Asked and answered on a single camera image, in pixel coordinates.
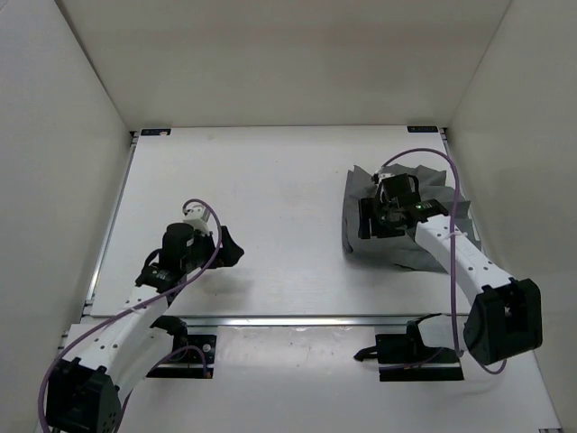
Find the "grey pleated skirt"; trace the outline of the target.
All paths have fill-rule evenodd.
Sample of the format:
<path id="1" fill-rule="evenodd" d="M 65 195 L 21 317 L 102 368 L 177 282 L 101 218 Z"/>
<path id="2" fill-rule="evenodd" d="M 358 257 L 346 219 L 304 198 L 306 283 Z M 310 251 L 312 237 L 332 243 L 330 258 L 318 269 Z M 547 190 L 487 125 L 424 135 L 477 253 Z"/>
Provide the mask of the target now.
<path id="1" fill-rule="evenodd" d="M 415 168 L 392 164 L 385 168 L 391 175 L 409 174 L 418 178 L 419 193 L 423 199 L 436 199 L 446 209 L 453 205 L 454 190 L 447 186 L 447 173 L 423 165 Z M 359 237 L 359 200 L 376 192 L 372 175 L 356 166 L 347 172 L 343 195 L 342 245 L 349 259 L 358 264 L 373 267 L 400 266 L 417 272 L 444 272 L 444 268 L 434 257 L 417 245 L 409 235 L 391 238 Z"/>

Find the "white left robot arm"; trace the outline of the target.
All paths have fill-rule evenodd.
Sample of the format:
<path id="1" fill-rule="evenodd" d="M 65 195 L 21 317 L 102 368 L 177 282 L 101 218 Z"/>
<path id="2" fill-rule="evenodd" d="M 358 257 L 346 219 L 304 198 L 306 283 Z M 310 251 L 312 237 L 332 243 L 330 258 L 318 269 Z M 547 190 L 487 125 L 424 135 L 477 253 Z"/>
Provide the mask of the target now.
<path id="1" fill-rule="evenodd" d="M 161 360 L 188 350 L 183 322 L 167 315 L 174 299 L 209 269 L 233 267 L 244 250 L 226 226 L 215 233 L 186 222 L 167 226 L 160 248 L 145 259 L 121 310 L 69 344 L 86 347 L 60 355 L 39 396 L 46 432 L 115 432 L 136 385 Z"/>

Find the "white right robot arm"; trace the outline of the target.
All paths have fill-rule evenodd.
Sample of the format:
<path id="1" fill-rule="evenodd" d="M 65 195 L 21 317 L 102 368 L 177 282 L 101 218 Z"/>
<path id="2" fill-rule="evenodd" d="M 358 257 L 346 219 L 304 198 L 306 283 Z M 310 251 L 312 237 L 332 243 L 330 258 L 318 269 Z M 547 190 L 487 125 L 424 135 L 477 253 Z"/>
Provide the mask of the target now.
<path id="1" fill-rule="evenodd" d="M 467 317 L 433 314 L 408 322 L 405 353 L 425 361 L 436 349 L 469 353 L 483 366 L 533 351 L 543 344 L 541 292 L 493 263 L 455 224 L 437 199 L 423 199 L 410 174 L 375 174 L 376 190 L 359 203 L 362 240 L 408 236 L 428 252 L 461 290 Z"/>

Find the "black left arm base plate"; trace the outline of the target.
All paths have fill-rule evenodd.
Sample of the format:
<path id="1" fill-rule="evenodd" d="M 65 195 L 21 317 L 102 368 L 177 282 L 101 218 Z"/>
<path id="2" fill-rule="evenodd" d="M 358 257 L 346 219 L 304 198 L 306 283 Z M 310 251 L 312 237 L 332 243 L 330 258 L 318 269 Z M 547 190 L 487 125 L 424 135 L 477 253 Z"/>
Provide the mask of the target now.
<path id="1" fill-rule="evenodd" d="M 147 378 L 161 379 L 212 379 L 216 355 L 217 336 L 214 334 L 189 334 L 187 351 L 173 355 L 147 374 Z"/>

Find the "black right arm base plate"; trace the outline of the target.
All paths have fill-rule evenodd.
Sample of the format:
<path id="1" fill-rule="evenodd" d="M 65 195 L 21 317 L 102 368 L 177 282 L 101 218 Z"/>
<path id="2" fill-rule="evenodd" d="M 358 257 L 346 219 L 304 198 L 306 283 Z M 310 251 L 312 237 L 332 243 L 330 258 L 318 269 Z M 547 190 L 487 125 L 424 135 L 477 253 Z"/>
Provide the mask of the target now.
<path id="1" fill-rule="evenodd" d="M 428 347 L 418 326 L 440 318 L 429 314 L 409 320 L 405 333 L 377 334 L 375 344 L 359 350 L 357 362 L 376 360 L 381 382 L 459 382 L 464 380 L 461 361 L 453 349 Z"/>

